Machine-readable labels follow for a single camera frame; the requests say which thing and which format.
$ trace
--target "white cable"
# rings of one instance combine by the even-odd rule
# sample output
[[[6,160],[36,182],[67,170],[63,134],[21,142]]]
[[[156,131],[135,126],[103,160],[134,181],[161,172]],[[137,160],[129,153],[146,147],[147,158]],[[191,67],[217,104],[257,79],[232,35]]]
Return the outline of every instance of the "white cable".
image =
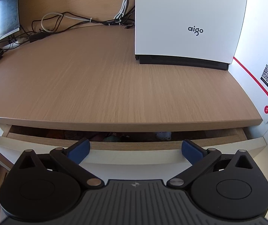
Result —
[[[129,0],[123,0],[119,12],[115,15],[114,19],[119,19],[124,16],[129,6]]]
[[[46,16],[50,15],[50,14],[56,14],[56,15],[64,16],[64,18],[69,18],[69,19],[76,19],[76,20],[81,20],[81,21],[91,21],[91,19],[89,20],[89,19],[82,19],[82,18],[69,17],[69,16],[63,15],[63,14],[61,14],[61,13],[47,13],[47,14],[44,15],[44,16],[42,17],[42,19],[41,19],[41,27],[42,27],[42,29],[44,29],[44,31],[49,32],[49,33],[53,33],[53,31],[49,31],[49,30],[47,30],[47,29],[43,26],[43,19],[44,19]]]

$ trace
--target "black label under qr code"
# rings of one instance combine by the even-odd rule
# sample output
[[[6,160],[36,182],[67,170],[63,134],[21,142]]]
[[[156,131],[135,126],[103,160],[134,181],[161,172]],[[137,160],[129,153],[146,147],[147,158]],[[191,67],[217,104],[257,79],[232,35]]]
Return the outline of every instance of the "black label under qr code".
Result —
[[[266,86],[268,86],[268,65],[266,65],[260,79],[263,83],[265,83]]]

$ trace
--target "red line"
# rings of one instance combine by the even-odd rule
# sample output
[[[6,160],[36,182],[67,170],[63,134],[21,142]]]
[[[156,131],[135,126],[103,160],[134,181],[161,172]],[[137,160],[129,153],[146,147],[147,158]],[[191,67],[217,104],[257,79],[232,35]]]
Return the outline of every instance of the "red line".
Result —
[[[251,72],[249,71],[249,70],[247,70],[247,68],[244,66],[244,65],[242,65],[241,64],[241,62],[240,61],[238,61],[235,57],[233,57],[234,58],[234,60],[236,61],[236,62],[238,62],[238,64],[240,65],[240,66],[242,66],[242,68],[253,78],[253,80],[255,80],[255,82],[260,86],[260,88],[264,91],[264,93],[268,96],[268,92],[267,92],[267,90],[262,86],[262,84],[255,78],[255,76],[253,75],[253,74],[251,74]]]

